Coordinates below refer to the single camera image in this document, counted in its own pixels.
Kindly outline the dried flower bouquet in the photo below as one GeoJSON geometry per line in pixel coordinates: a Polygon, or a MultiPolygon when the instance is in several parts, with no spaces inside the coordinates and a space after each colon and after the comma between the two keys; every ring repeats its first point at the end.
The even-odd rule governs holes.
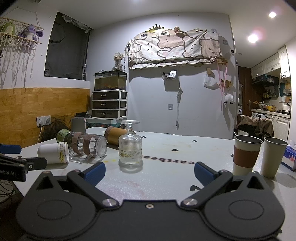
{"type": "Polygon", "coordinates": [[[122,71],[122,67],[123,65],[121,64],[121,61],[123,60],[124,58],[124,54],[121,53],[121,52],[117,52],[115,55],[114,55],[114,62],[115,62],[115,65],[114,67],[112,68],[112,71],[116,71],[116,70],[119,70],[119,71],[122,71]]]}

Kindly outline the white plush sheep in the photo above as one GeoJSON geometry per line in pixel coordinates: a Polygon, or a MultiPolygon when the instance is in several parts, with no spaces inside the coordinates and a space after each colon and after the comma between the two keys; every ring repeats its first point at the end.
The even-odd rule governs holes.
{"type": "Polygon", "coordinates": [[[232,94],[227,94],[224,97],[225,104],[233,104],[234,103],[234,96],[232,94]]]}

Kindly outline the dark covered window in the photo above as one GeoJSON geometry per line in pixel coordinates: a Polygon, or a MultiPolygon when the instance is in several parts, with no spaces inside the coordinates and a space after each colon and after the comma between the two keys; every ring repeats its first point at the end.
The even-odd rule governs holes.
{"type": "Polygon", "coordinates": [[[44,75],[86,80],[91,31],[87,25],[58,12],[49,38],[44,75]]]}

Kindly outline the macrame wall hanging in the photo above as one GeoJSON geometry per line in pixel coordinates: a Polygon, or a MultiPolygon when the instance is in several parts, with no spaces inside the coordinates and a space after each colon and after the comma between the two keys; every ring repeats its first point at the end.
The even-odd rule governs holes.
{"type": "MultiPolygon", "coordinates": [[[[15,88],[18,81],[26,86],[28,65],[34,66],[36,48],[41,45],[41,37],[33,41],[18,36],[29,25],[33,24],[1,17],[1,89],[4,89],[7,79],[11,83],[10,88],[15,88]]],[[[39,20],[33,26],[44,32],[39,20]]]]}

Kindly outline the blue tissue box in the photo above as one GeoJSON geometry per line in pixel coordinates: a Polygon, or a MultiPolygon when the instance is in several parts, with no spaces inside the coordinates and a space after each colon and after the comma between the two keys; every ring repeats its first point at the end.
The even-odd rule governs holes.
{"type": "Polygon", "coordinates": [[[287,145],[281,163],[292,171],[296,170],[296,145],[295,141],[291,140],[287,145]]]}

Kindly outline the white wall power socket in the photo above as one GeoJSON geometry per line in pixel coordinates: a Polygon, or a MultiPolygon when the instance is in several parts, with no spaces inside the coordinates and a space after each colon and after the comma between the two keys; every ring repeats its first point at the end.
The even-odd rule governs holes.
{"type": "Polygon", "coordinates": [[[51,124],[51,116],[47,115],[47,116],[36,117],[36,123],[37,123],[37,127],[48,126],[51,124]]]}

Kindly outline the ribbed clear stemmed glass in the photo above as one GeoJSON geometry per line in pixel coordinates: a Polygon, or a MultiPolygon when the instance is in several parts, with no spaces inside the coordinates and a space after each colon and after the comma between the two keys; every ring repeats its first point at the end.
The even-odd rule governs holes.
{"type": "Polygon", "coordinates": [[[133,126],[140,123],[138,120],[123,120],[127,133],[118,139],[119,162],[122,165],[135,165],[142,160],[142,137],[133,131],[133,126]]]}

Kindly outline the clear glass mug brown bands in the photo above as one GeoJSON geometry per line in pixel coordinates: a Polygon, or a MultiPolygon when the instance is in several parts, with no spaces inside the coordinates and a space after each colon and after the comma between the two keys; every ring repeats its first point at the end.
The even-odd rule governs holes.
{"type": "Polygon", "coordinates": [[[107,152],[107,140],[104,136],[72,132],[67,138],[71,161],[82,164],[95,158],[103,158],[107,152]]]}

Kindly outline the patterned fabric wall shelf cover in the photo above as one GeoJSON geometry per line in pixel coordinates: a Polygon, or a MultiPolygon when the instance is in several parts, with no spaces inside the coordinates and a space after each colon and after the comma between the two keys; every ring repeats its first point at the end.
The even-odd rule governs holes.
{"type": "Polygon", "coordinates": [[[142,32],[126,45],[130,69],[211,64],[222,58],[218,33],[206,29],[142,32]]]}

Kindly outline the white hanging bag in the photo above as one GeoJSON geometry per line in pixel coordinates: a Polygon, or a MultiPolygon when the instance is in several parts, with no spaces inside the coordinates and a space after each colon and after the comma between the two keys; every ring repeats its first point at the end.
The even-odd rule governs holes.
{"type": "Polygon", "coordinates": [[[204,76],[204,87],[210,90],[215,90],[219,88],[219,84],[214,77],[206,74],[204,76]]]}

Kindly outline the beige cup brown sleeve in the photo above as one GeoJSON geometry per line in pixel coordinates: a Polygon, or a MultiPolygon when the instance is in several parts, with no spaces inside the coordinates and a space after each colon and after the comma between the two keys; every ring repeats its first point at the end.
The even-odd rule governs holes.
{"type": "Polygon", "coordinates": [[[232,173],[234,176],[244,176],[252,171],[263,141],[246,135],[236,135],[234,139],[232,173]]]}

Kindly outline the white three drawer cabinet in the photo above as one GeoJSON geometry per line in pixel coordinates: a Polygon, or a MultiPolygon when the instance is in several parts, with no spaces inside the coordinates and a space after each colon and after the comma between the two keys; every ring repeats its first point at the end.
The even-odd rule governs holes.
{"type": "Polygon", "coordinates": [[[127,117],[128,92],[125,90],[95,90],[92,92],[94,118],[120,120],[127,117]]]}

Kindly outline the small wall shelf with items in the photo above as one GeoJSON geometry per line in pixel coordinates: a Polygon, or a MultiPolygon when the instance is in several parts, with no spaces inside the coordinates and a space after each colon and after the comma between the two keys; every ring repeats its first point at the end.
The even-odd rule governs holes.
{"type": "Polygon", "coordinates": [[[177,70],[172,70],[169,73],[162,73],[162,79],[163,80],[174,80],[177,75],[177,70]]]}

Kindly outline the glass fish tank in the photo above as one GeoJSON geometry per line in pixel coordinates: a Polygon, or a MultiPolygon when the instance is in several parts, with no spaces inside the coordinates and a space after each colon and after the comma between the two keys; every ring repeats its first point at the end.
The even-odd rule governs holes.
{"type": "Polygon", "coordinates": [[[94,90],[126,90],[127,73],[120,70],[97,72],[94,90]]]}

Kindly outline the white paper cup yellow print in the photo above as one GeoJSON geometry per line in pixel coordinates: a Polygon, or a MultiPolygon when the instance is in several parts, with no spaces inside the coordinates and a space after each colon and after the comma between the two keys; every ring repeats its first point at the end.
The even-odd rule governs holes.
{"type": "Polygon", "coordinates": [[[40,145],[37,154],[45,158],[47,164],[69,163],[69,147],[66,142],[40,145]]]}

